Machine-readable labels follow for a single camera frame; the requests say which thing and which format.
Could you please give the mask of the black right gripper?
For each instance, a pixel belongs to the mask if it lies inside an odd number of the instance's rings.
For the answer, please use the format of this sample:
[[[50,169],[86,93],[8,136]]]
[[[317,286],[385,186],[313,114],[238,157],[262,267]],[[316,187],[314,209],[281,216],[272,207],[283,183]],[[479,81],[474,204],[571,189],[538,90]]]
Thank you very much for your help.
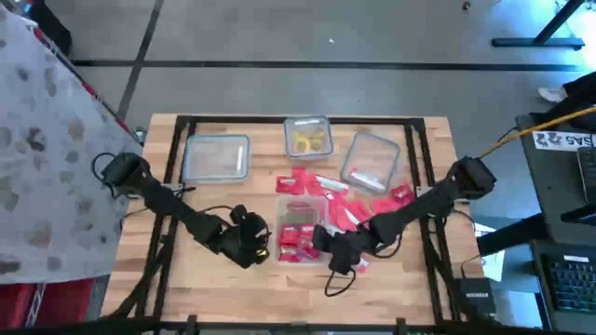
[[[313,249],[331,253],[333,260],[355,261],[362,253],[375,252],[375,236],[369,230],[330,234],[324,226],[317,224],[312,238]]]

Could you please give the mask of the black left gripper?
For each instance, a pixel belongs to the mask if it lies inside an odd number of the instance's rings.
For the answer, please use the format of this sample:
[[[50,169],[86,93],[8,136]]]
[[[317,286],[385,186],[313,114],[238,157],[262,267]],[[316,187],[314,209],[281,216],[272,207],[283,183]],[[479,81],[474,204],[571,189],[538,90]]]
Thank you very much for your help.
[[[231,210],[230,219],[234,225],[224,232],[224,256],[243,269],[265,262],[270,256],[266,238],[272,234],[265,220],[243,205]]]

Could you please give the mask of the clear lid teal rim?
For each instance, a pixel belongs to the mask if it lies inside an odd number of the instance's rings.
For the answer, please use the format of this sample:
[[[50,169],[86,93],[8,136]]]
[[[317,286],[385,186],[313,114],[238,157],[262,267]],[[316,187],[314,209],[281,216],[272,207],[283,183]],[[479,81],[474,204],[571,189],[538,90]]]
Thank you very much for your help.
[[[394,176],[399,171],[401,149],[394,141],[368,132],[357,132],[349,146],[345,161],[340,170],[344,183],[373,194],[386,194]],[[348,177],[352,170],[370,173],[386,185],[384,193],[372,192],[363,188]]]

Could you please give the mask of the black power adapter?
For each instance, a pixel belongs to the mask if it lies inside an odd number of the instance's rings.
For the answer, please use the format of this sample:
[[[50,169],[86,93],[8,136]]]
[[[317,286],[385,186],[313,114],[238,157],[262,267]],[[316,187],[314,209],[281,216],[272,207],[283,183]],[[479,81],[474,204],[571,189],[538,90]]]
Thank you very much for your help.
[[[486,278],[461,278],[459,286],[468,301],[484,315],[496,313],[493,291]]]

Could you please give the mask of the white paper sheet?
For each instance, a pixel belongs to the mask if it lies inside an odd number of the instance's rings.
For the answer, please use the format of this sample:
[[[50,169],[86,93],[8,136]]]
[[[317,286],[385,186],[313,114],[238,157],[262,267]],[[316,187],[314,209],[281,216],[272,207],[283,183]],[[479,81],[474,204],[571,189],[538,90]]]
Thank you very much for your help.
[[[494,228],[476,222],[474,223],[474,234],[476,237],[481,237],[492,232],[494,232]],[[488,256],[482,256],[481,264],[484,275],[491,280],[500,282],[503,275],[504,259],[504,250],[490,254]]]

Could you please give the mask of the black desk leg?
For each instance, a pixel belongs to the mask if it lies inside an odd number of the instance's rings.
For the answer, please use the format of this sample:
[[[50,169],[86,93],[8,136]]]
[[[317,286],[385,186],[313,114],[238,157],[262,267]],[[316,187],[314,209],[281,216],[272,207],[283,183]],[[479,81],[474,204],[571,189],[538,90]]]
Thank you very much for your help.
[[[532,240],[549,237],[544,216],[534,216],[512,223],[489,234],[477,238],[480,256],[495,254],[501,250],[526,244]]]

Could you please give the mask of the grey speckled cloth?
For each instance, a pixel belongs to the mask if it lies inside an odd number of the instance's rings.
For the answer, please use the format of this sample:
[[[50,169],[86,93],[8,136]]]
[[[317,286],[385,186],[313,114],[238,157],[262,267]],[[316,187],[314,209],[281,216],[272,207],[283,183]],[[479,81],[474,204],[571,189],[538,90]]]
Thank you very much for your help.
[[[0,285],[111,272],[128,199],[98,176],[141,145],[0,5]]]

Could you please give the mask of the red bin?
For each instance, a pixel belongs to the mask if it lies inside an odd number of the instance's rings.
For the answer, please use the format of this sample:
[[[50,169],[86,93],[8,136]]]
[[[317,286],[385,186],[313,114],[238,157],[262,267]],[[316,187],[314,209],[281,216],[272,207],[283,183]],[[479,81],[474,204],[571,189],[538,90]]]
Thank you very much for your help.
[[[47,284],[34,324],[58,326],[84,321],[93,285],[93,279]],[[36,291],[36,284],[0,285],[0,329],[25,326]]]

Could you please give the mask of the red white rod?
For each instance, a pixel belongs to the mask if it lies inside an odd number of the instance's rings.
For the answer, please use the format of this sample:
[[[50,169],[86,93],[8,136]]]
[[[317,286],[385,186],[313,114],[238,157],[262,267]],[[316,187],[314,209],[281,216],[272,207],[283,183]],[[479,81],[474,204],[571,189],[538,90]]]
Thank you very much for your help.
[[[98,103],[100,103],[103,108],[112,116],[115,122],[127,132],[131,138],[133,138],[137,143],[142,144],[142,141],[136,135],[134,131],[132,131],[126,123],[116,115],[113,108],[105,102],[102,97],[97,93],[94,87],[88,83],[76,70],[75,66],[67,59],[67,57],[60,51],[59,47],[47,36],[43,33],[43,31],[38,27],[30,28],[30,31],[34,34],[37,40],[43,44],[80,82],[82,87],[87,91],[87,93]]]

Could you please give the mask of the black desk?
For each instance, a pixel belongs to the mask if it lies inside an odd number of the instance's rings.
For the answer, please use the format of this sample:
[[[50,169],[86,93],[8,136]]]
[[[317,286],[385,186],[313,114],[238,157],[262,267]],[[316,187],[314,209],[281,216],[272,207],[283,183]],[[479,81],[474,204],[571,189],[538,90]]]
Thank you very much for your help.
[[[546,131],[589,133],[563,124]],[[530,243],[548,327],[596,334],[596,315],[557,310],[547,282],[546,256],[573,255],[596,261],[596,148],[576,152],[535,148],[533,131],[521,137],[540,212],[549,237]]]

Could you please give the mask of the black keyboard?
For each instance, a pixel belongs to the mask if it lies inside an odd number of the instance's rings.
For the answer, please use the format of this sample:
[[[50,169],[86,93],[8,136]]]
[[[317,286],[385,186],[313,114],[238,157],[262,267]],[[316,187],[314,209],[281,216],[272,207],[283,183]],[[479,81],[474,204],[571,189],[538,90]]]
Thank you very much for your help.
[[[562,255],[546,256],[543,263],[557,310],[596,315],[596,261]]]

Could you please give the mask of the white paper label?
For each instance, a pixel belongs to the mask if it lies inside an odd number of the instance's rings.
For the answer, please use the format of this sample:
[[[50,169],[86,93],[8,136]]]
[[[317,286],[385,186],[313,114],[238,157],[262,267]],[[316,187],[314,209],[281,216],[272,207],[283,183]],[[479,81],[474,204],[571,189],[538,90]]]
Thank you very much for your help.
[[[596,134],[534,131],[532,137],[535,148],[540,150],[576,152],[579,148],[596,148]]]

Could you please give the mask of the black table base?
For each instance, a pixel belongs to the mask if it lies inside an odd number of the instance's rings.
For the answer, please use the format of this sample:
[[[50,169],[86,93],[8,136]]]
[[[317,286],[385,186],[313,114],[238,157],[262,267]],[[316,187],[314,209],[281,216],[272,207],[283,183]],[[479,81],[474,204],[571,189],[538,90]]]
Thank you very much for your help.
[[[547,23],[535,37],[493,38],[493,47],[560,47],[578,51],[585,46],[579,37],[553,37],[566,21],[586,2],[586,0],[567,0],[561,10]]]

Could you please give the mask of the black equipment case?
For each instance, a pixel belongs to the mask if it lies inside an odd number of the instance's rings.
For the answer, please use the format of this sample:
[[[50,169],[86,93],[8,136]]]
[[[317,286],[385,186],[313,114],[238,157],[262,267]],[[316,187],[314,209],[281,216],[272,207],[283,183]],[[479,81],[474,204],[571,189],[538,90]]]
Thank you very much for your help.
[[[65,56],[70,55],[73,45],[71,33],[47,6],[45,0],[32,0],[29,16]]]

